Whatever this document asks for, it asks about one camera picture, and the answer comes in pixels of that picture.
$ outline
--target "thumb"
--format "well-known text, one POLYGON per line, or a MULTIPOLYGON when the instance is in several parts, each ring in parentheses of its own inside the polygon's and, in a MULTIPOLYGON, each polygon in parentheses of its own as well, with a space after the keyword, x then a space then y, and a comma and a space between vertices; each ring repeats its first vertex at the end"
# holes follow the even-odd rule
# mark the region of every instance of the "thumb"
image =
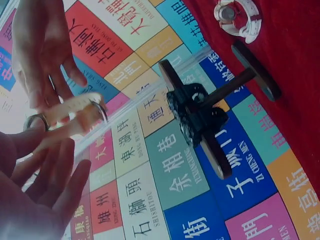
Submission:
POLYGON ((45 137, 45 124, 40 118, 36 118, 31 128, 18 134, 9 134, 15 150, 16 159, 20 159, 32 153, 45 137))

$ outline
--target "clear plastic tube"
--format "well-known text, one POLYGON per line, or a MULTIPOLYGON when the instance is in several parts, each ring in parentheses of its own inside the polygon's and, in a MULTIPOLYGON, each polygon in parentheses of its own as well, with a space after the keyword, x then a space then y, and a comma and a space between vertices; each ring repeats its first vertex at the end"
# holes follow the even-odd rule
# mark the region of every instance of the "clear plastic tube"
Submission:
MULTIPOLYGON (((175 71, 178 75, 183 74, 185 71, 188 71, 194 65, 198 64, 202 60, 208 57, 213 50, 209 45, 202 48, 198 53, 190 56, 187 60, 180 63, 175 67, 175 71)), ((136 109, 140 104, 146 102, 151 96, 156 94, 160 89, 164 89, 166 87, 166 83, 163 78, 159 78, 155 83, 149 85, 148 88, 141 91, 139 94, 135 96, 135 98, 129 100, 125 105, 123 105, 120 109, 118 109, 115 113, 108 116, 107 123, 101 122, 94 127, 92 131, 90 131, 86 136, 82 137, 75 145, 74 156, 78 156, 82 153, 87 147, 89 147, 97 138, 105 134, 111 127, 120 121, 128 112, 136 109)))

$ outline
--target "colorful squares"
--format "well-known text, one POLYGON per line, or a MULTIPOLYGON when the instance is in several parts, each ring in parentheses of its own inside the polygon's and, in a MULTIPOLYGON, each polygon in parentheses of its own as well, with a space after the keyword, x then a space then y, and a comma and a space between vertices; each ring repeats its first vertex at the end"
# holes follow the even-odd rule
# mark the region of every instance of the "colorful squares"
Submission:
POLYGON ((232 110, 265 165, 269 165, 289 149, 286 139, 253 95, 232 110))
POLYGON ((227 114, 229 121, 215 137, 231 165, 232 176, 224 180, 218 178, 203 149, 200 146, 196 148, 224 220, 242 213, 277 192, 266 166, 235 114, 232 111, 227 114))
MULTIPOLYGON (((189 57, 191 57, 192 54, 186 47, 186 45, 182 44, 177 49, 175 49, 173 52, 168 54, 164 57, 164 59, 167 59, 171 65, 175 68, 179 64, 183 63, 185 60, 187 60, 189 57)), ((155 64, 152 69, 161 76, 161 72, 159 69, 159 65, 155 64)), ((197 63, 195 63, 192 66, 188 66, 187 69, 183 69, 178 72, 179 77, 181 78, 181 81, 183 84, 192 84, 192 83, 200 83, 204 86, 206 91, 210 94, 214 90, 216 90, 216 87, 208 78, 205 71, 201 68, 201 66, 197 63)))
POLYGON ((320 202, 291 149, 267 166, 300 239, 320 236, 320 202))
POLYGON ((80 71, 84 74, 88 83, 86 87, 76 84, 67 76, 65 69, 61 66, 62 74, 73 95, 78 96, 80 94, 97 92, 103 96, 104 102, 107 103, 119 93, 115 87, 105 81, 101 76, 99 76, 76 56, 74 56, 74 61, 80 71))
POLYGON ((126 240, 124 228, 122 226, 116 227, 114 229, 100 232, 93 235, 94 240, 126 240))
POLYGON ((115 161, 112 160, 107 164, 99 167, 94 172, 90 173, 90 192, 101 188, 116 179, 115 161))
POLYGON ((210 191, 164 211, 164 216, 172 239, 230 240, 210 191))
POLYGON ((98 137, 90 146, 91 172, 114 159, 111 130, 98 137))
POLYGON ((114 98, 106 103, 106 114, 110 117, 114 114, 118 109, 120 109, 123 105, 125 105, 130 99, 124 95, 122 92, 119 92, 114 98))
POLYGON ((159 90, 138 107, 144 137, 174 119, 167 102, 167 92, 167 88, 159 90))
POLYGON ((226 221, 226 226, 231 239, 299 239, 279 193, 226 221))
POLYGON ((79 1, 66 12, 66 20, 73 53, 101 77, 133 52, 79 1))
POLYGON ((91 192, 90 206, 94 234, 122 226, 116 180, 91 192))
POLYGON ((14 20, 15 13, 16 9, 13 9, 0 31, 0 46, 9 54, 12 54, 12 22, 14 20))
POLYGON ((182 0, 166 0, 156 9, 193 54, 207 45, 196 19, 182 0))
POLYGON ((158 6, 160 3, 162 3, 165 0, 149 0, 150 3, 152 3, 153 6, 158 6))
MULTIPOLYGON (((78 164, 82 160, 89 160, 89 147, 87 147, 85 150, 83 150, 80 154, 77 156, 74 156, 74 161, 73 161, 73 168, 72 168, 72 173, 76 170, 78 164)), ((87 195, 90 192, 90 178, 86 181, 83 191, 82 191, 82 196, 87 195)))
POLYGON ((148 68, 149 66, 134 52, 104 79, 121 91, 148 68))
POLYGON ((93 239, 90 195, 83 196, 70 221, 72 239, 93 239))
POLYGON ((199 64, 194 64, 189 69, 184 69, 183 72, 179 73, 179 77, 183 84, 202 84, 209 94, 216 90, 215 85, 199 64))
POLYGON ((136 109, 112 126, 112 139, 117 178, 149 160, 136 109))
POLYGON ((148 0, 80 0, 134 51, 168 23, 148 0))
POLYGON ((11 67, 11 54, 3 47, 0 47, 0 86, 9 92, 16 83, 11 67))
MULTIPOLYGON (((166 55, 163 59, 161 60, 168 60, 170 64, 172 65, 173 68, 176 68, 179 64, 183 63, 185 60, 190 58, 192 56, 191 52, 189 49, 186 47, 186 45, 182 44, 181 46, 177 47, 175 50, 170 52, 168 55, 166 55)), ((156 63, 155 65, 152 66, 152 69, 159 75, 161 76, 161 71, 159 68, 159 64, 156 63)))
POLYGON ((123 89, 122 92, 129 98, 133 99, 138 93, 146 89, 150 84, 153 84, 158 79, 159 76, 149 68, 145 73, 123 89))
MULTIPOLYGON (((204 69, 217 88, 222 87, 227 82, 235 78, 235 75, 227 68, 215 52, 211 53, 206 59, 201 61, 200 66, 204 69)), ((245 86, 241 86, 234 90, 233 93, 229 94, 225 100, 228 105, 233 108, 249 95, 249 90, 245 86)))
POLYGON ((181 44, 177 34, 167 26, 135 52, 151 67, 181 44))
POLYGON ((126 239, 169 240, 149 162, 117 179, 126 239))
POLYGON ((187 145, 176 120, 145 141, 163 210, 209 190, 194 149, 187 145))

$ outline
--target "white plastic part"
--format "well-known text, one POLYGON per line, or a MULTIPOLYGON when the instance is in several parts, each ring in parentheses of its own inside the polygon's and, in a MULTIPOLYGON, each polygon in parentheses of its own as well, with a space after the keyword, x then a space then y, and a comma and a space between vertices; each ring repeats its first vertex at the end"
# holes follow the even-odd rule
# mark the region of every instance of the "white plastic part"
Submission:
POLYGON ((230 35, 245 38, 245 42, 247 44, 252 43, 259 35, 262 19, 258 18, 252 20, 253 16, 259 16, 259 10, 251 0, 220 0, 214 8, 213 15, 214 18, 220 23, 220 26, 224 31, 230 35), (222 17, 222 10, 227 5, 234 2, 239 3, 247 15, 247 23, 240 29, 236 28, 233 21, 227 21, 222 17))
MULTIPOLYGON (((194 65, 198 64, 205 58, 207 58, 213 50, 209 45, 202 48, 198 53, 190 56, 187 60, 180 63, 175 67, 175 71, 178 75, 183 74, 188 71, 194 65)), ((145 90, 141 91, 139 94, 135 96, 135 98, 129 100, 125 105, 123 105, 120 109, 118 109, 112 115, 108 115, 107 123, 101 122, 96 125, 92 131, 90 131, 86 136, 82 137, 75 143, 74 149, 74 157, 76 158, 79 154, 81 154, 85 149, 87 149, 94 141, 105 134, 111 127, 119 122, 125 115, 127 115, 133 109, 136 109, 139 105, 146 102, 151 96, 156 94, 160 89, 164 89, 166 87, 165 80, 160 78, 155 82, 150 84, 145 90)))

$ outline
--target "yellow square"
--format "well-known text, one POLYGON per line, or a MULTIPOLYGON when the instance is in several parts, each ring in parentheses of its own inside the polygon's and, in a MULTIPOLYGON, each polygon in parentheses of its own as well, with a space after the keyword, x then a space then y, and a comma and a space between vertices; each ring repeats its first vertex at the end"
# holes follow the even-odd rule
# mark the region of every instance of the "yellow square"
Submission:
POLYGON ((121 91, 148 68, 149 66, 136 53, 132 53, 104 79, 121 91))
POLYGON ((151 67, 181 44, 182 41, 175 31, 167 26, 135 52, 151 67))
POLYGON ((223 111, 228 112, 230 110, 229 105, 227 104, 227 102, 222 99, 221 101, 219 101, 217 104, 214 105, 215 107, 221 108, 223 109, 223 111))
POLYGON ((168 106, 167 92, 167 88, 161 89, 138 108, 145 138, 174 119, 168 106))
POLYGON ((164 2, 165 0, 149 0, 150 3, 152 3, 153 6, 158 6, 159 4, 161 4, 162 2, 164 2))
POLYGON ((157 81, 159 78, 160 77, 156 74, 156 72, 153 71, 152 68, 149 68, 146 72, 144 72, 141 76, 139 76, 136 80, 129 84, 125 89, 123 89, 122 93, 133 99, 137 95, 137 93, 157 81))

